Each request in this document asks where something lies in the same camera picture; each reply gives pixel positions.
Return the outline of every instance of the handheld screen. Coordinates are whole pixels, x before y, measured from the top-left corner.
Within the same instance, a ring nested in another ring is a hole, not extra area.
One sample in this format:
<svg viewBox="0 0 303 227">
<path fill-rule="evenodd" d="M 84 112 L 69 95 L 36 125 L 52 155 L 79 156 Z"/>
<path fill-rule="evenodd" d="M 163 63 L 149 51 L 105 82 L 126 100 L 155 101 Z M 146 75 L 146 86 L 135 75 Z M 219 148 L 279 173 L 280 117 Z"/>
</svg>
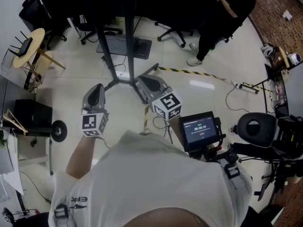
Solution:
<svg viewBox="0 0 303 227">
<path fill-rule="evenodd" d="M 187 142 L 190 144 L 198 140 L 216 135 L 215 125 L 212 117 L 183 123 Z"/>
</svg>

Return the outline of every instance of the office chair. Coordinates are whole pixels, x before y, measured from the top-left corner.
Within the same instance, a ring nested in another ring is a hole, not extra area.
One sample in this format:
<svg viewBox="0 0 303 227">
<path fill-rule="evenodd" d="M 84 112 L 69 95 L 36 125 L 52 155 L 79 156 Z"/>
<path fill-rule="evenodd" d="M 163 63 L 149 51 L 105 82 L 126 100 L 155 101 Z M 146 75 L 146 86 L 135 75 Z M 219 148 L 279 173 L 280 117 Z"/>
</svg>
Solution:
<svg viewBox="0 0 303 227">
<path fill-rule="evenodd" d="M 86 40 L 89 39 L 90 37 L 92 37 L 96 33 L 93 23 L 91 23 L 91 21 L 87 18 L 85 18 L 85 20 L 86 20 L 86 22 L 81 23 L 80 16 L 75 16 L 74 18 L 72 18 L 72 22 L 79 30 L 85 31 L 85 32 L 90 31 L 88 34 L 85 34 L 85 36 L 81 39 L 82 45 L 85 45 Z M 111 32 L 111 33 L 106 33 L 108 35 L 115 35 L 115 33 L 113 31 L 117 31 L 118 34 L 120 34 L 120 35 L 123 32 L 121 29 L 110 28 L 110 27 L 103 27 L 103 31 Z"/>
<path fill-rule="evenodd" d="M 67 40 L 62 34 L 65 28 L 69 26 L 66 23 L 67 21 L 50 18 L 40 0 L 25 0 L 22 6 L 23 9 L 19 13 L 19 17 L 31 32 L 38 28 L 45 30 L 45 39 L 49 38 L 46 45 L 48 50 L 50 50 L 49 45 L 56 35 L 64 41 Z"/>
<path fill-rule="evenodd" d="M 181 30 L 180 30 L 180 29 L 170 28 L 168 31 L 166 31 L 165 33 L 163 33 L 162 35 L 160 35 L 159 37 L 157 37 L 157 40 L 158 40 L 158 41 L 161 41 L 162 38 L 163 38 L 165 35 L 168 35 L 168 34 L 170 34 L 171 32 L 174 32 L 174 31 L 177 32 L 177 34 L 179 35 L 180 39 L 181 39 L 182 42 L 183 42 L 183 44 L 180 45 L 181 48 L 184 48 L 185 45 L 186 45 L 186 42 L 185 42 L 185 40 L 184 40 L 183 34 L 181 33 Z M 193 36 L 193 34 L 194 34 L 194 31 L 193 31 L 192 29 L 187 29 L 187 30 L 184 29 L 184 30 L 182 30 L 182 31 L 187 31 L 187 32 L 189 32 L 189 35 L 190 35 L 190 36 Z"/>
</svg>

